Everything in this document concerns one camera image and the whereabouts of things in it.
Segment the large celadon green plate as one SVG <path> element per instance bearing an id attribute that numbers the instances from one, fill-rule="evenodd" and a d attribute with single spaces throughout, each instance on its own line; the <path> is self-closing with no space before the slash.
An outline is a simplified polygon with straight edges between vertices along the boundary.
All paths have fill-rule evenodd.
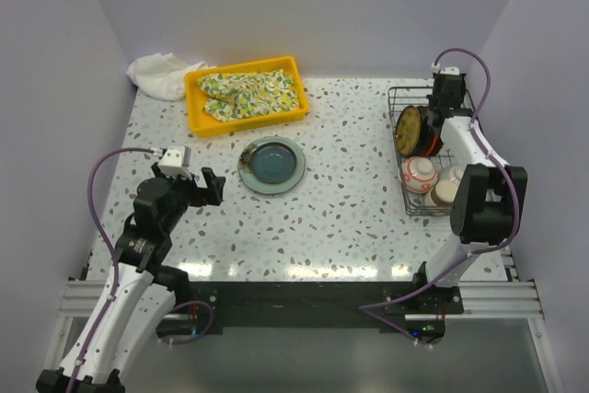
<path id="1" fill-rule="evenodd" d="M 280 143 L 290 147 L 296 156 L 296 169 L 294 175 L 287 181 L 278 184 L 267 184 L 259 181 L 252 173 L 249 161 L 254 151 L 264 144 Z M 242 182 L 252 191 L 261 195 L 277 195 L 290 191 L 302 179 L 306 170 L 305 155 L 298 144 L 294 141 L 280 136 L 267 136 L 255 140 L 249 144 L 240 154 L 237 162 L 238 175 Z"/>

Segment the dark blue small plate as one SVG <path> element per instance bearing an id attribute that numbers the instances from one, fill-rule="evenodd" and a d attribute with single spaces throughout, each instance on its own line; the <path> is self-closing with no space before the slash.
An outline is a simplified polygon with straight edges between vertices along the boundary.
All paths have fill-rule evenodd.
<path id="1" fill-rule="evenodd" d="M 278 184 L 294 175 L 296 156 L 294 151 L 285 144 L 264 144 L 254 151 L 249 165 L 253 175 L 259 181 Z"/>

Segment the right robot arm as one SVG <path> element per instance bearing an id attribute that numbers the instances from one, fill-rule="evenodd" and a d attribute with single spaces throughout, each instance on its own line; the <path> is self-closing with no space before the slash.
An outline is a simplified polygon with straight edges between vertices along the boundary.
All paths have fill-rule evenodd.
<path id="1" fill-rule="evenodd" d="M 422 313 L 439 306 L 442 290 L 455 289 L 478 257 L 509 246 L 519 231 L 527 172 L 492 149 L 477 112 L 464 105 L 466 94 L 465 76 L 455 68 L 433 75 L 426 128 L 450 148 L 463 177 L 449 213 L 451 235 L 414 275 L 410 293 L 394 301 L 410 301 Z"/>

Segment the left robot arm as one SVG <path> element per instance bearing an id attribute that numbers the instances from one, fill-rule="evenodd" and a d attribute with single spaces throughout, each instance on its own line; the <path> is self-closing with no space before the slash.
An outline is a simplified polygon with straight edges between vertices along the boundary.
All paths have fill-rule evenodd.
<path id="1" fill-rule="evenodd" d="M 56 369 L 45 369 L 39 392 L 122 392 L 123 379 L 156 326 L 191 305 L 188 274 L 164 265 L 171 233 L 191 207 L 218 206 L 225 178 L 203 168 L 205 184 L 182 171 L 141 182 L 114 248 L 114 262 L 88 322 Z"/>

